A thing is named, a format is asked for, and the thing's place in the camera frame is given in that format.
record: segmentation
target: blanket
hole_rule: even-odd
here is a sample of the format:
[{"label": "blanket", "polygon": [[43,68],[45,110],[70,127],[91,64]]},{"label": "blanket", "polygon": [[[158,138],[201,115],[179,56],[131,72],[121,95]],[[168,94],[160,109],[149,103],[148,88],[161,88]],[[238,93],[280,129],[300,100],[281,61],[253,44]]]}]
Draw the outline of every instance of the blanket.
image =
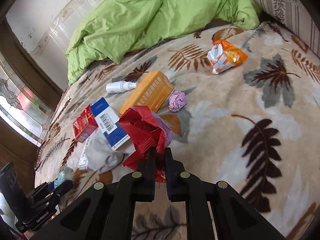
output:
[{"label": "blanket", "polygon": [[[249,57],[213,75],[201,55],[218,39],[241,47]],[[227,181],[288,240],[298,239],[320,210],[320,60],[297,36],[272,23],[248,31],[215,27],[162,41],[120,65],[104,60],[89,68],[52,118],[39,155],[47,158],[35,186],[55,179],[67,164],[75,171],[68,205],[95,182],[116,182],[132,172],[121,164],[105,173],[77,169],[84,144],[74,141],[72,123],[101,97],[118,111],[131,92],[107,95],[105,85],[139,82],[154,70],[170,76],[174,89],[188,99],[179,112],[168,109],[168,99],[157,111],[173,131],[173,158],[201,180]],[[168,201],[165,184],[156,187],[156,202],[136,205],[133,239],[155,234],[186,239],[184,204]]]},{"label": "blanket", "polygon": [[95,60],[120,64],[125,53],[204,28],[213,18],[244,29],[259,24],[253,0],[105,0],[74,31],[66,52],[73,84]]}]

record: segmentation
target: purple crumpled paper ball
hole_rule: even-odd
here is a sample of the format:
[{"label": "purple crumpled paper ball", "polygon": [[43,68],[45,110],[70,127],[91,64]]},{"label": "purple crumpled paper ball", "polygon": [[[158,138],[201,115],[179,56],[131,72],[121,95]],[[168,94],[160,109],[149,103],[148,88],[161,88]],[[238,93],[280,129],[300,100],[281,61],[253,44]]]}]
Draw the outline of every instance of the purple crumpled paper ball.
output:
[{"label": "purple crumpled paper ball", "polygon": [[187,104],[186,94],[181,91],[175,91],[169,98],[169,109],[171,112],[178,112]]}]

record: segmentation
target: green comforter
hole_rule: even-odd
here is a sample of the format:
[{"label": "green comforter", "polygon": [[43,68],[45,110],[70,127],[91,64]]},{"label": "green comforter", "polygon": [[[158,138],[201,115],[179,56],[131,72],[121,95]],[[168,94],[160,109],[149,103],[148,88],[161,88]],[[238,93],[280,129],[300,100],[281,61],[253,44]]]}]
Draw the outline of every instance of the green comforter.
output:
[{"label": "green comforter", "polygon": [[95,60],[119,64],[126,52],[194,32],[213,18],[256,28],[258,11],[253,0],[105,0],[70,39],[69,85]]}]

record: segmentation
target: window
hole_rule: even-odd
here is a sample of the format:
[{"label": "window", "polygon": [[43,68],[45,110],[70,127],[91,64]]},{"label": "window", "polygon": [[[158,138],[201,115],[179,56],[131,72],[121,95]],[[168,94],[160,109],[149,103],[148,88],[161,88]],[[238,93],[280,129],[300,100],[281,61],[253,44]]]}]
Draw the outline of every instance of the window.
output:
[{"label": "window", "polygon": [[0,117],[40,146],[52,115],[53,111],[26,87],[0,53]]}]

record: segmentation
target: red wrapper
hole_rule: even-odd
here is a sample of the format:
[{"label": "red wrapper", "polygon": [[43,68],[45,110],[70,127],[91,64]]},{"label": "red wrapper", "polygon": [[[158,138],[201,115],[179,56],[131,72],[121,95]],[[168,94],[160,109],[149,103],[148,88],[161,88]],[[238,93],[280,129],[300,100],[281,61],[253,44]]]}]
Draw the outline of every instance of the red wrapper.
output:
[{"label": "red wrapper", "polygon": [[75,141],[83,143],[98,128],[98,124],[88,106],[73,123]]},{"label": "red wrapper", "polygon": [[172,140],[172,130],[147,106],[133,106],[119,119],[119,125],[130,136],[135,152],[123,163],[137,170],[138,163],[147,158],[144,154],[150,147],[156,147],[156,182],[165,182],[164,149]]}]

